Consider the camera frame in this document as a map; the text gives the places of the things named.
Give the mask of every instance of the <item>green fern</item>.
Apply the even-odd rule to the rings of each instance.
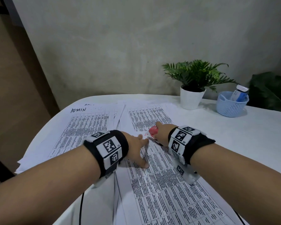
[[[235,80],[223,75],[225,73],[219,72],[217,67],[220,65],[227,65],[226,63],[219,63],[212,65],[207,61],[194,60],[191,62],[178,62],[162,65],[165,74],[169,75],[175,80],[179,80],[186,87],[190,89],[199,89],[209,87],[216,91],[213,85],[224,83],[236,83]]]

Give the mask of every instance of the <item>white bottle cap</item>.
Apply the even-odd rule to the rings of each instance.
[[[241,85],[237,85],[236,89],[240,90],[240,91],[243,91],[243,92],[246,92],[247,90],[249,90],[247,87],[244,87],[244,86],[241,86]]]

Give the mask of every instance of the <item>brown door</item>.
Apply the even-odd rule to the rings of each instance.
[[[10,171],[58,110],[25,30],[0,15],[0,161]]]

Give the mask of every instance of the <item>plant pot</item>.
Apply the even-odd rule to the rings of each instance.
[[[180,103],[181,103],[181,106],[184,109],[187,109],[187,110],[197,109],[197,107],[199,105],[199,102],[203,98],[203,95],[204,95],[206,89],[204,88],[203,92],[192,92],[192,91],[184,90],[182,88],[183,86],[184,85],[182,85],[180,87]]]

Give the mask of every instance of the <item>soil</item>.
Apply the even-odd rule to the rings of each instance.
[[[197,88],[197,87],[191,87],[191,86],[183,86],[182,89],[186,91],[192,91],[192,92],[203,92],[205,88]]]

